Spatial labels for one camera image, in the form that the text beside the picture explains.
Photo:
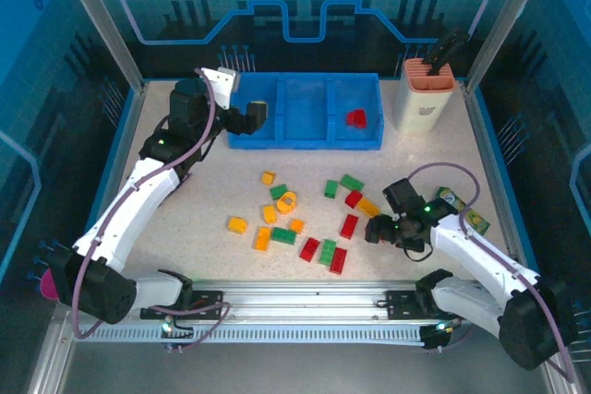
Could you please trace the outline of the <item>orange arched lego brick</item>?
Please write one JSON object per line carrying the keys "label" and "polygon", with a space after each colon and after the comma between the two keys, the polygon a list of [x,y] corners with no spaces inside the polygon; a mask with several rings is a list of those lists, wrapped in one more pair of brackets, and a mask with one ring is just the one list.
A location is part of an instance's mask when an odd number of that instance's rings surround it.
{"label": "orange arched lego brick", "polygon": [[293,191],[285,192],[277,201],[276,208],[282,215],[291,213],[297,206],[297,195]]}

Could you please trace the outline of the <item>cream knife block salmon top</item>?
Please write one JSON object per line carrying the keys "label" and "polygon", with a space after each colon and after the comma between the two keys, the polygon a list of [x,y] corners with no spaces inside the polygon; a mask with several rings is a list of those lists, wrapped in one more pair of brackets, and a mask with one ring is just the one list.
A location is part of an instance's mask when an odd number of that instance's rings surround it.
{"label": "cream knife block salmon top", "polygon": [[422,58],[404,61],[401,79],[392,103],[393,125],[401,134],[428,133],[439,119],[456,89],[449,64],[430,75],[431,66]]}

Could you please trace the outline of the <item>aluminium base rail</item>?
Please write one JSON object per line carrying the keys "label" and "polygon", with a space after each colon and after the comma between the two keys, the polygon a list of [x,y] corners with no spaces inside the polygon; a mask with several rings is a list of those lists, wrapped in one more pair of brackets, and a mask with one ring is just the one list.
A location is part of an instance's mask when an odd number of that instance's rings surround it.
{"label": "aluminium base rail", "polygon": [[[413,281],[197,281],[199,291],[222,291],[238,324],[383,324],[387,291],[416,291]],[[439,319],[393,320],[433,324]]]}

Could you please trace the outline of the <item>long red lego brick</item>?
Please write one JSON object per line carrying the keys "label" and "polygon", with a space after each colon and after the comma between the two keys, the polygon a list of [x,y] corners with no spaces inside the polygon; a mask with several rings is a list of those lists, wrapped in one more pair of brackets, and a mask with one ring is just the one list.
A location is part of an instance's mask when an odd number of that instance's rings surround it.
{"label": "long red lego brick", "polygon": [[355,230],[356,230],[356,226],[358,224],[359,218],[353,214],[348,214],[345,217],[343,226],[341,228],[340,231],[340,235],[347,240],[351,240]]}
{"label": "long red lego brick", "polygon": [[329,266],[331,273],[341,275],[344,269],[344,263],[347,256],[347,250],[341,247],[336,247],[332,255],[332,261]]}
{"label": "long red lego brick", "polygon": [[313,237],[309,237],[303,247],[301,248],[299,257],[302,258],[303,260],[310,262],[312,260],[312,258],[314,257],[314,255],[316,254],[318,248],[320,245],[320,241],[313,238]]}

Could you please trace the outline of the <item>blue three-compartment bin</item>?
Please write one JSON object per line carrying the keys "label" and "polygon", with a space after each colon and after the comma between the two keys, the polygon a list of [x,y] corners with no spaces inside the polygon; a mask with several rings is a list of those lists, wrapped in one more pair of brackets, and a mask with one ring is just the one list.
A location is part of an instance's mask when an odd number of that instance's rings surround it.
{"label": "blue three-compartment bin", "polygon": [[[268,118],[251,136],[229,135],[232,149],[381,148],[384,116],[375,73],[243,73],[231,104],[244,112],[250,101],[267,102]],[[366,111],[366,128],[346,124],[356,109]]]}

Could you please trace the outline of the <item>yellow green snack packet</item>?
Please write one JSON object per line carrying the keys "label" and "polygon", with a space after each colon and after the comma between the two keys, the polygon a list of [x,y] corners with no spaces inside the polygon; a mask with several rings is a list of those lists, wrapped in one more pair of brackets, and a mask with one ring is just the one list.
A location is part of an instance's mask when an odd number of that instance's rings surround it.
{"label": "yellow green snack packet", "polygon": [[[437,190],[435,197],[442,198],[458,211],[461,211],[465,206],[465,202],[459,198],[449,187],[440,187]],[[472,227],[477,233],[481,235],[484,235],[490,226],[490,223],[473,209],[469,209],[467,211],[465,220],[470,227]]]}

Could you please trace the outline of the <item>long yellow lego brick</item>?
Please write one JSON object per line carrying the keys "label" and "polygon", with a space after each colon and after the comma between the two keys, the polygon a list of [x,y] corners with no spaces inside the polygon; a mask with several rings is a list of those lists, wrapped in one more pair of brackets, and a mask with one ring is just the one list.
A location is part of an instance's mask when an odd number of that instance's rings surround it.
{"label": "long yellow lego brick", "polygon": [[356,209],[372,219],[380,215],[380,208],[366,197],[362,197],[356,204]]}

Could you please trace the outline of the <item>aluminium frame post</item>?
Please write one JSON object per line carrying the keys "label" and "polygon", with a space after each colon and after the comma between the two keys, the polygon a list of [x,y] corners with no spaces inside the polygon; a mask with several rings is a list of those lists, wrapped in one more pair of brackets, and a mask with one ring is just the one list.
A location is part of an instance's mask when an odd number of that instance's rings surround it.
{"label": "aluminium frame post", "polygon": [[464,87],[467,94],[476,92],[476,88],[486,75],[516,20],[523,13],[527,2],[528,0],[505,1],[467,75],[467,84]]}
{"label": "aluminium frame post", "polygon": [[136,93],[144,90],[144,78],[117,29],[103,0],[79,0],[109,53],[114,58],[129,87]]}

